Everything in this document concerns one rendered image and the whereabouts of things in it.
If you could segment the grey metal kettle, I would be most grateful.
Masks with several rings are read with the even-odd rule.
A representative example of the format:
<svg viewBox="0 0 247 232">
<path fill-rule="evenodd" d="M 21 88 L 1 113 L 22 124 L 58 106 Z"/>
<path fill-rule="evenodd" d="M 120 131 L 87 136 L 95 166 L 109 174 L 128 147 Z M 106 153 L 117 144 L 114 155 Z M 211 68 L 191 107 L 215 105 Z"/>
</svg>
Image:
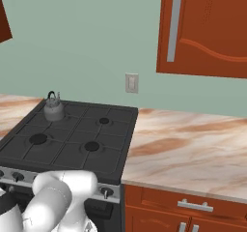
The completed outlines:
<svg viewBox="0 0 247 232">
<path fill-rule="evenodd" d="M 65 117 L 64 106 L 60 100 L 60 93 L 50 91 L 43 108 L 44 117 L 47 121 L 56 122 Z"/>
</svg>

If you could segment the dark grey gas stove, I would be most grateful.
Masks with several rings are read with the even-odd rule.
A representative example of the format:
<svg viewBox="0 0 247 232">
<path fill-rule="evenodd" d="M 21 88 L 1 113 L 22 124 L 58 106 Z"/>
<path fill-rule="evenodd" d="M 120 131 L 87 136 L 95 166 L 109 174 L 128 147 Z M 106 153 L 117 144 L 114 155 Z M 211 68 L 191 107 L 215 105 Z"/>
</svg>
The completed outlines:
<svg viewBox="0 0 247 232">
<path fill-rule="evenodd" d="M 88 170 L 96 174 L 96 194 L 85 203 L 98 232 L 124 232 L 124 186 L 121 178 L 138 109 L 99 103 L 63 101 L 65 117 L 47 121 L 41 101 L 0 140 L 0 188 L 10 191 L 23 210 L 33 197 L 36 176 L 53 170 Z M 24 176 L 15 182 L 13 173 Z M 114 193 L 107 199 L 102 187 Z"/>
</svg>

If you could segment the red-brown drawer front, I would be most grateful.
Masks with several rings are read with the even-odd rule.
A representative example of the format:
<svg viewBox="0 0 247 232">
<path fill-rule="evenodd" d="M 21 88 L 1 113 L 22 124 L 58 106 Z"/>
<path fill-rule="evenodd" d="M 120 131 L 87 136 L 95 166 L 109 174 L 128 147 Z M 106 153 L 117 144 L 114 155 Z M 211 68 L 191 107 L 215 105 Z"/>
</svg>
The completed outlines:
<svg viewBox="0 0 247 232">
<path fill-rule="evenodd" d="M 154 188 L 124 186 L 125 204 L 247 228 L 247 204 Z"/>
</svg>

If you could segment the red-brown base cupboard door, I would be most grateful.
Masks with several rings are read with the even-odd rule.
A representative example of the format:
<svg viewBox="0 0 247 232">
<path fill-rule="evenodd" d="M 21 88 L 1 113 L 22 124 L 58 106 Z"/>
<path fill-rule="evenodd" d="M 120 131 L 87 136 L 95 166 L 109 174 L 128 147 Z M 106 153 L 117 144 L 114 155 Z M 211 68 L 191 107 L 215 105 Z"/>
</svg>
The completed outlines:
<svg viewBox="0 0 247 232">
<path fill-rule="evenodd" d="M 178 232 L 181 222 L 186 223 L 187 232 L 188 216 L 125 207 L 125 232 Z"/>
<path fill-rule="evenodd" d="M 191 219 L 191 228 L 198 225 L 197 232 L 247 232 L 247 220 L 231 219 L 204 219 L 193 217 Z"/>
</svg>

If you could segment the white wall switch plate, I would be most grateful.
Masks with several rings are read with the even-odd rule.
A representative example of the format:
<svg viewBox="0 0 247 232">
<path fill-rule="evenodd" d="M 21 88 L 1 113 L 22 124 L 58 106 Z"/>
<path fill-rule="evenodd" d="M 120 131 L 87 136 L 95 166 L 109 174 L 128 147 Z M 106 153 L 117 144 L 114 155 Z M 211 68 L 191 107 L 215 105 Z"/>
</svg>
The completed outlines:
<svg viewBox="0 0 247 232">
<path fill-rule="evenodd" d="M 139 86 L 139 74 L 138 73 L 127 73 L 125 75 L 125 91 L 127 93 L 138 93 Z"/>
</svg>

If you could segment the red-brown wall cupboard door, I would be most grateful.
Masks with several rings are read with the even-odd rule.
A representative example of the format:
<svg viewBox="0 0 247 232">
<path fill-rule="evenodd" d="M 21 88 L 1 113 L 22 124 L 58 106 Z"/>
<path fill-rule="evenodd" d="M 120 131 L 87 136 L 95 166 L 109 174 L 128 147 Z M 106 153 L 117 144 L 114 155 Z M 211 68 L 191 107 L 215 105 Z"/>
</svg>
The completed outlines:
<svg viewBox="0 0 247 232">
<path fill-rule="evenodd" d="M 174 62 L 167 61 L 173 0 L 161 0 L 159 73 L 247 78 L 247 0 L 181 0 Z"/>
</svg>

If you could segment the red-brown wall cupboard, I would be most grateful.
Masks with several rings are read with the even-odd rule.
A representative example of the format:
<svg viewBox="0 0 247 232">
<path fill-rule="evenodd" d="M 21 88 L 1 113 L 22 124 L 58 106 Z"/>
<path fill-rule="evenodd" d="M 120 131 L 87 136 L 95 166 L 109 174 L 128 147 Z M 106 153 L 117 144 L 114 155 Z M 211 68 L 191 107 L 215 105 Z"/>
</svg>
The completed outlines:
<svg viewBox="0 0 247 232">
<path fill-rule="evenodd" d="M 12 32 L 4 9 L 3 1 L 0 0 L 0 43 L 11 39 Z"/>
</svg>

